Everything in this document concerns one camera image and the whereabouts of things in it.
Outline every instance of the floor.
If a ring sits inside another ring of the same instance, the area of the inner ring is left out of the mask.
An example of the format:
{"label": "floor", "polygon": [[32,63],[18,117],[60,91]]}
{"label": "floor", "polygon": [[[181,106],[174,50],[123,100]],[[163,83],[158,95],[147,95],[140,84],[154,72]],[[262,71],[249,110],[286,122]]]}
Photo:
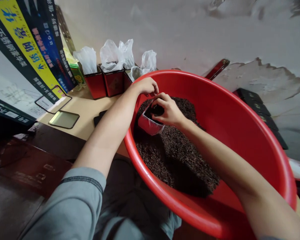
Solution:
{"label": "floor", "polygon": [[[76,159],[85,144],[82,139],[40,123],[31,142],[34,146],[67,160]],[[42,196],[0,176],[0,240],[18,239],[44,204],[45,199]],[[186,238],[214,239],[183,223],[176,231],[174,240]]]}

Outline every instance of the wooden table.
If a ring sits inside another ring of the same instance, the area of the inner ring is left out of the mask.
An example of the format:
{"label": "wooden table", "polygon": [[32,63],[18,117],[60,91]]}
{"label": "wooden table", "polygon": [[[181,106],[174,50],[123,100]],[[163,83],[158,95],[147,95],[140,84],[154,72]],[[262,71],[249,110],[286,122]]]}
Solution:
{"label": "wooden table", "polygon": [[[69,103],[67,103],[62,108],[62,110],[79,114],[80,117],[77,123],[74,125],[72,129],[65,129],[65,128],[55,127],[51,125],[49,126],[56,128],[60,131],[69,133],[70,135],[76,136],[83,140],[88,140],[89,136],[94,130],[93,118],[98,116],[101,111],[109,109],[110,106],[120,97],[120,96],[115,96],[112,98],[105,97],[98,100],[93,100],[87,88],[79,92],[71,91],[70,93],[68,93],[68,95],[72,97],[72,100]],[[52,114],[46,113],[40,119],[38,119],[38,121],[48,125],[52,117],[53,117]],[[117,153],[129,157],[123,141],[120,144]],[[300,216],[299,197],[297,197],[296,212]]]}

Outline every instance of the white wall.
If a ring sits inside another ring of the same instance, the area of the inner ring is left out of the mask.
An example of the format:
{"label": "white wall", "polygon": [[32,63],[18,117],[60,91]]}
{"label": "white wall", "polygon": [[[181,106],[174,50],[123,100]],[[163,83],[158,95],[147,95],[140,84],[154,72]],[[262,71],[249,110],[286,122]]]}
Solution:
{"label": "white wall", "polygon": [[117,44],[133,38],[137,64],[151,49],[159,69],[202,76],[222,58],[243,63],[230,65],[215,81],[231,91],[240,86],[262,95],[291,148],[287,153],[300,160],[300,0],[216,0],[223,3],[211,11],[213,1],[56,3],[77,50],[91,46],[99,52],[108,38]]}

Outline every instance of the gray shirt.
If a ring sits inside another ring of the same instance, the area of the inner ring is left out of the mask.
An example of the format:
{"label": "gray shirt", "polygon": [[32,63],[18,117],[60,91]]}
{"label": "gray shirt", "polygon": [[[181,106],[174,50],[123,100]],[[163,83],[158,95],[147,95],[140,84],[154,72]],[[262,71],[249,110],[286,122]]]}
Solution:
{"label": "gray shirt", "polygon": [[[69,170],[22,239],[93,239],[105,186],[105,177],[95,169]],[[149,236],[120,216],[111,217],[101,229],[98,239],[169,239],[161,229]]]}

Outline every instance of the peeling paint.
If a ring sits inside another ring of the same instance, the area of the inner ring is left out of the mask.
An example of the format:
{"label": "peeling paint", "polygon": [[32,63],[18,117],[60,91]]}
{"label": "peeling paint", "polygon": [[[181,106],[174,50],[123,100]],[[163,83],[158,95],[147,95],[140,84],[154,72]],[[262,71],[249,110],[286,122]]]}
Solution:
{"label": "peeling paint", "polygon": [[262,64],[261,59],[229,65],[214,82],[233,92],[238,87],[260,95],[265,103],[276,103],[300,93],[300,78],[284,67]]}

